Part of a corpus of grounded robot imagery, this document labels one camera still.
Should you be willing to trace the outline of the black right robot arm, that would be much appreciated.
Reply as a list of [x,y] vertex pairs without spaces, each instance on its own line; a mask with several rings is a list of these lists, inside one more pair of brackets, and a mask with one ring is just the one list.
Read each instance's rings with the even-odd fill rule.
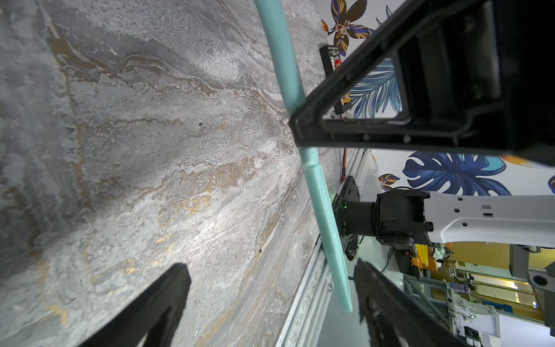
[[401,245],[554,246],[554,196],[512,195],[507,162],[554,165],[553,1],[405,1],[377,28],[332,1],[339,52],[293,113],[299,147],[411,150],[408,187],[349,203],[339,229]]

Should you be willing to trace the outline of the teal fruit knife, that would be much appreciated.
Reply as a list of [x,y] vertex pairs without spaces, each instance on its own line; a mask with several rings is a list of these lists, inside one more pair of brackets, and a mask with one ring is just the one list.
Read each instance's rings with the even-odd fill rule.
[[[293,41],[281,1],[256,0],[283,102],[290,116],[306,101]],[[304,177],[314,208],[320,238],[344,312],[353,311],[351,289],[338,227],[335,222],[319,151],[299,146]]]

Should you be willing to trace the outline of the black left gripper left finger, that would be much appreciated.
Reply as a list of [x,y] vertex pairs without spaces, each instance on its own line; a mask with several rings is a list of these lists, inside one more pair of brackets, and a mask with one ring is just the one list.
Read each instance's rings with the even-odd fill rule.
[[170,346],[186,308],[192,280],[173,264],[82,346]]

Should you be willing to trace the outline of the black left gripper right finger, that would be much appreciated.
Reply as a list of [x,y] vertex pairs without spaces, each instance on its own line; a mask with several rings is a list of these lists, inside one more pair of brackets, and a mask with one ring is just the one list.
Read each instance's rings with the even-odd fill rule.
[[360,322],[368,327],[371,346],[463,346],[371,263],[359,259],[354,284]]

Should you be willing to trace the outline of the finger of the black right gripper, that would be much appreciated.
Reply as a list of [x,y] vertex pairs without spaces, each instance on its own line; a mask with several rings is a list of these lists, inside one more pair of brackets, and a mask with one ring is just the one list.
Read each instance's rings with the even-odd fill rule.
[[[326,119],[391,59],[400,113]],[[291,117],[302,147],[554,161],[553,1],[407,1]]]

